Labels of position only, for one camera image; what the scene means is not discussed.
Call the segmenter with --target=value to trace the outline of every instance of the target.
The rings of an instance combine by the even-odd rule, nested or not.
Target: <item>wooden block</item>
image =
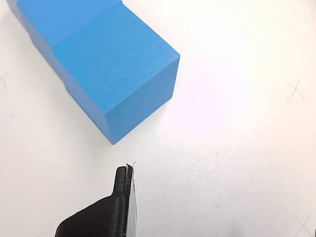
[[[27,16],[24,21],[67,91],[112,144],[172,97],[180,55],[122,3],[52,48]]]
[[[121,0],[18,0],[18,6],[53,47]]]

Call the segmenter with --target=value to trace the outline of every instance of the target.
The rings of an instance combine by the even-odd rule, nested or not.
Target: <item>blue cube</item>
[[[84,4],[77,9],[74,0],[19,1],[35,46],[112,144],[172,97],[180,55],[123,3],[90,0],[93,7],[81,11]],[[43,2],[65,9],[52,7],[43,17],[50,10]],[[64,14],[72,9],[65,2],[80,13]]]

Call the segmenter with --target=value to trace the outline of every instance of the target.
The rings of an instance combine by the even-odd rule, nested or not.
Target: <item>pen mark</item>
[[[296,87],[292,86],[292,85],[289,84],[289,83],[286,83],[286,84],[288,84],[289,86],[291,86],[291,87],[294,89],[294,91],[293,91],[291,97],[288,99],[287,102],[290,102],[290,100],[292,99],[293,95],[294,95],[296,92],[299,93],[299,94],[303,97],[303,99],[305,100],[304,95],[302,95],[302,93],[297,90],[297,87],[298,87],[298,83],[299,83],[299,82],[300,82],[300,81],[297,81]]]
[[[307,222],[308,222],[309,219],[310,219],[310,216],[307,217],[307,220],[305,221],[304,224],[302,224],[301,221],[300,221],[300,223],[302,224],[302,227],[301,227],[301,229],[296,233],[296,235],[295,235],[294,237],[297,237],[298,234],[305,228],[305,226],[306,226],[306,224],[307,224]]]
[[[313,234],[311,234],[310,232],[309,232],[309,230],[306,228],[306,226],[302,223],[302,221],[300,220],[300,218],[298,218],[298,216],[296,216],[296,219],[301,223],[301,225],[303,226],[303,229],[308,233],[308,235],[310,236],[310,237],[315,237],[314,236],[314,233]]]
[[[6,90],[5,78],[8,76],[8,73],[0,77],[0,82],[3,81],[3,89]]]

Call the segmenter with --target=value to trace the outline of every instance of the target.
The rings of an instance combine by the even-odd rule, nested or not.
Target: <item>block top face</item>
[[[53,47],[121,0],[18,0],[18,6]]]
[[[122,3],[60,42],[53,53],[104,113],[180,57]]]

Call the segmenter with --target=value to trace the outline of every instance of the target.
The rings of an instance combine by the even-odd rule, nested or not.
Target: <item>blue block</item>
[[[18,0],[18,6],[53,47],[121,0]]]
[[[34,45],[112,144],[172,97],[180,55],[122,3],[54,46],[22,11]]]

